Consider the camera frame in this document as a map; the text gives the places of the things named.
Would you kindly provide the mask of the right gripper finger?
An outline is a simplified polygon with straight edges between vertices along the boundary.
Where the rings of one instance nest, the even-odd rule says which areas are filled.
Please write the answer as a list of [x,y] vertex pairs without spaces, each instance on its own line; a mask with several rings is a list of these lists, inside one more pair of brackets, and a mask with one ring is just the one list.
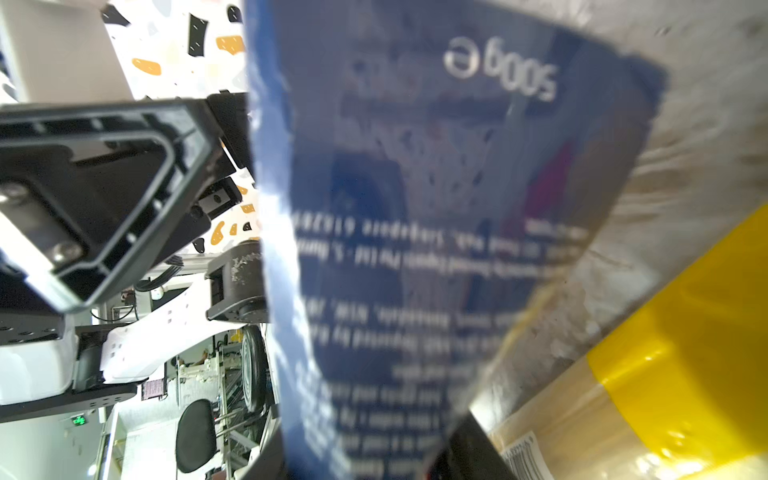
[[515,478],[472,413],[461,422],[428,470],[429,480]]

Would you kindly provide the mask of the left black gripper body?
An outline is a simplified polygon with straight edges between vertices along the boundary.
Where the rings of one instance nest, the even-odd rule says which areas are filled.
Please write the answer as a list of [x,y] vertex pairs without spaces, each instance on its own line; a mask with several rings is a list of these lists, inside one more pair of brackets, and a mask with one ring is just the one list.
[[242,200],[247,96],[1,111],[1,419],[108,408],[168,359],[230,329],[241,248],[195,264],[162,312],[90,313],[185,268],[180,252]]

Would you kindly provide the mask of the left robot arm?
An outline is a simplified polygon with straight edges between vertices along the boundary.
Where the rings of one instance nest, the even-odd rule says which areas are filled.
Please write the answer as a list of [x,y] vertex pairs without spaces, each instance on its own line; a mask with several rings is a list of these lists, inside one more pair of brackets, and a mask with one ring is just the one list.
[[248,98],[8,105],[1,110],[1,419],[106,408],[176,354],[265,319],[259,243],[207,258],[185,292],[74,317],[181,271],[177,253],[238,206]]

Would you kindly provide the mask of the blue Barilla pasta box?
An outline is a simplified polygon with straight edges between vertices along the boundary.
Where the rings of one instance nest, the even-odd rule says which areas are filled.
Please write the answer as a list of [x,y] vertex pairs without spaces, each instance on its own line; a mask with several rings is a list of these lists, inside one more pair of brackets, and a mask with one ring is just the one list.
[[488,1],[249,1],[292,479],[418,479],[591,244],[664,68]]

